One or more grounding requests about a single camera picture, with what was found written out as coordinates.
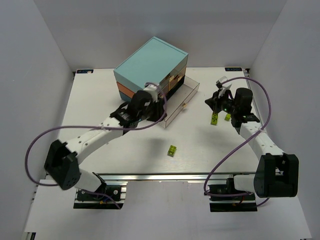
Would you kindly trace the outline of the lime 2x3 lego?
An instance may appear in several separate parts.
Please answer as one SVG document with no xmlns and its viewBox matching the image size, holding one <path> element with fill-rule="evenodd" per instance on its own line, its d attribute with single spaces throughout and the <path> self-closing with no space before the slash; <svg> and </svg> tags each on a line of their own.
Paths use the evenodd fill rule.
<svg viewBox="0 0 320 240">
<path fill-rule="evenodd" d="M 214 112 L 212 113 L 210 124 L 213 126 L 216 126 L 218 124 L 218 114 L 217 113 L 214 113 Z"/>
</svg>

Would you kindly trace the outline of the large clear bottom drawer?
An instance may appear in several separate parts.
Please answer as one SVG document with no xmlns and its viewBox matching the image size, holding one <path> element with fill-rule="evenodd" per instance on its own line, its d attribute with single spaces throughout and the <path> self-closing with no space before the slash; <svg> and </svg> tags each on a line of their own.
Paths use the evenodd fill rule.
<svg viewBox="0 0 320 240">
<path fill-rule="evenodd" d="M 183 77 L 183 83 L 167 101 L 167 116 L 159 125 L 167 128 L 176 116 L 186 108 L 189 101 L 198 92 L 200 83 L 188 76 Z"/>
</svg>

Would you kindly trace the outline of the lime patterned lego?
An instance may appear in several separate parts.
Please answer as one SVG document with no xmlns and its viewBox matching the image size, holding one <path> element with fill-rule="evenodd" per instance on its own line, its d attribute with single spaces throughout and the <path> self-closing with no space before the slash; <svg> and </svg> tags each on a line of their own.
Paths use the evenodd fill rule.
<svg viewBox="0 0 320 240">
<path fill-rule="evenodd" d="M 168 152 L 167 152 L 167 155 L 170 157 L 174 157 L 176 151 L 177 151 L 177 147 L 174 145 L 170 145 Z"/>
</svg>

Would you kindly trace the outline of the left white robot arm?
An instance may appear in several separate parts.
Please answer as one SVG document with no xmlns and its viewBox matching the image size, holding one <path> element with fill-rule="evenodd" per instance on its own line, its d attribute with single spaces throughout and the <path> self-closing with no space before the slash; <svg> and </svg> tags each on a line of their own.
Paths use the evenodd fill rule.
<svg viewBox="0 0 320 240">
<path fill-rule="evenodd" d="M 103 145 L 135 130 L 140 121 L 162 121 L 166 117 L 165 102 L 149 87 L 137 91 L 130 102 L 121 104 L 98 127 L 66 142 L 52 142 L 44 169 L 62 190 L 77 188 L 103 194 L 106 182 L 98 174 L 80 169 L 80 164 Z"/>
</svg>

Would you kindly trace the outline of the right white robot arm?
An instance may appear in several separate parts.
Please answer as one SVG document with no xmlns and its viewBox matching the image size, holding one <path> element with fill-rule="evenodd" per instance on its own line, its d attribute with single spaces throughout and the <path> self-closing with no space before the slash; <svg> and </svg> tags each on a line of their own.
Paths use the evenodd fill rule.
<svg viewBox="0 0 320 240">
<path fill-rule="evenodd" d="M 298 193 L 299 160 L 286 154 L 262 130 L 260 120 L 252 113 L 253 92 L 238 88 L 235 96 L 229 89 L 219 89 L 205 103 L 213 113 L 230 114 L 231 124 L 245 139 L 257 157 L 254 174 L 236 174 L 227 179 L 229 195 L 254 193 L 260 198 L 289 198 Z"/>
</svg>

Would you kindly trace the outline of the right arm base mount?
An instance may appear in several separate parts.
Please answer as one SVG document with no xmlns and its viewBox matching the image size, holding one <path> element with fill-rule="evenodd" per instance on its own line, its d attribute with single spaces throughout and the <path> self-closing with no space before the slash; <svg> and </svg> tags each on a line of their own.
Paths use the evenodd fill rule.
<svg viewBox="0 0 320 240">
<path fill-rule="evenodd" d="M 206 186 L 205 196 L 209 196 L 209 210 L 211 213 L 244 213 L 257 212 L 255 195 L 248 194 L 234 187 L 233 176 L 212 178 Z"/>
</svg>

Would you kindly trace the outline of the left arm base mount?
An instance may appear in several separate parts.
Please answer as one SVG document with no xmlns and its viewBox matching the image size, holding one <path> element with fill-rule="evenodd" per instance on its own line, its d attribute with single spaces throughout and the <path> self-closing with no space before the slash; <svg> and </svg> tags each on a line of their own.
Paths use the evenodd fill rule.
<svg viewBox="0 0 320 240">
<path fill-rule="evenodd" d="M 106 181 L 94 173 L 81 177 L 74 187 L 74 209 L 120 210 L 126 198 L 125 182 Z"/>
</svg>

